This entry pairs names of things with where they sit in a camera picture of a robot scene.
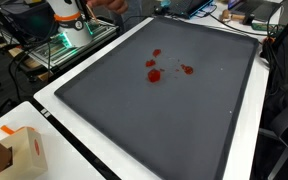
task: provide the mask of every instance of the floor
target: floor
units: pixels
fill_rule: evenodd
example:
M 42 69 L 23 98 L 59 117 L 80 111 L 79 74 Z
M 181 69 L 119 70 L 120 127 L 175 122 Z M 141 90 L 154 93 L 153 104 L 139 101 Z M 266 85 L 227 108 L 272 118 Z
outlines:
M 281 23 L 284 24 L 288 21 L 288 1 L 286 3 L 287 5 L 285 6 L 285 10 L 281 18 Z M 156 4 L 157 3 L 155 1 L 143 0 L 143 15 L 150 15 L 154 5 Z M 96 8 L 95 13 L 97 15 L 103 15 L 108 17 L 107 11 L 103 8 Z M 2 87 L 0 89 L 0 105 L 9 98 L 17 101 L 13 82 L 11 81 L 10 76 L 7 72 L 7 67 L 10 61 L 11 59 L 9 57 L 0 54 L 0 81 L 2 83 Z M 25 91 L 27 91 L 26 93 L 21 93 L 25 100 L 31 100 L 31 95 L 46 85 L 45 83 L 40 81 L 36 81 L 33 83 L 28 82 L 27 77 L 21 72 L 18 73 L 18 81 L 21 87 L 25 89 Z M 6 113 L 11 108 L 12 107 L 5 108 L 3 113 Z M 284 148 L 285 147 L 282 143 L 260 135 L 257 140 L 251 179 L 265 179 Z M 276 179 L 288 180 L 288 160 L 282 167 Z

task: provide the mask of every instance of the gray surface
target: gray surface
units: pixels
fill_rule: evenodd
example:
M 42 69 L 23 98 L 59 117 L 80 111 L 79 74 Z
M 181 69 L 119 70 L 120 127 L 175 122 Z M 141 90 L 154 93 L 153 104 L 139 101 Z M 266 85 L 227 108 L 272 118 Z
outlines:
M 161 178 L 219 179 L 256 47 L 248 37 L 155 19 L 56 95 Z M 165 72 L 152 84 L 145 62 L 156 48 L 155 68 Z M 175 72 L 182 63 L 194 73 Z

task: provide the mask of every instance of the orange sticker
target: orange sticker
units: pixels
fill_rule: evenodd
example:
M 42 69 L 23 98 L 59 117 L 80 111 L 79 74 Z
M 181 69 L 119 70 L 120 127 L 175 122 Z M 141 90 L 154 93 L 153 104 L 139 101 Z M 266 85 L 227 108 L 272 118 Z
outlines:
M 39 155 L 40 155 L 40 148 L 39 148 L 39 146 L 38 146 L 38 142 L 36 141 L 36 139 L 34 140 L 34 144 L 35 144 L 36 153 L 37 153 L 37 155 L 39 156 Z

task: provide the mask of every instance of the white device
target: white device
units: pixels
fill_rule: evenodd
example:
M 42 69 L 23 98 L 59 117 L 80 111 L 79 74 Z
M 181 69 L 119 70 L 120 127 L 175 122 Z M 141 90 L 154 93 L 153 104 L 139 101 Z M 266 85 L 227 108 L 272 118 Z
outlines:
M 81 47 L 92 42 L 92 31 L 84 22 L 75 0 L 47 0 L 59 22 L 59 32 L 65 36 L 67 47 Z

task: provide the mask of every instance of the small box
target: small box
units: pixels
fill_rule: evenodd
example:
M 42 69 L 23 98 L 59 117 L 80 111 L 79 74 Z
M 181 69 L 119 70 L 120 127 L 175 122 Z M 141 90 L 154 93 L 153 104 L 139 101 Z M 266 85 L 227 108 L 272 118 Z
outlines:
M 0 180 L 33 180 L 47 171 L 41 135 L 23 128 L 0 141 L 12 148 L 13 164 L 0 172 Z

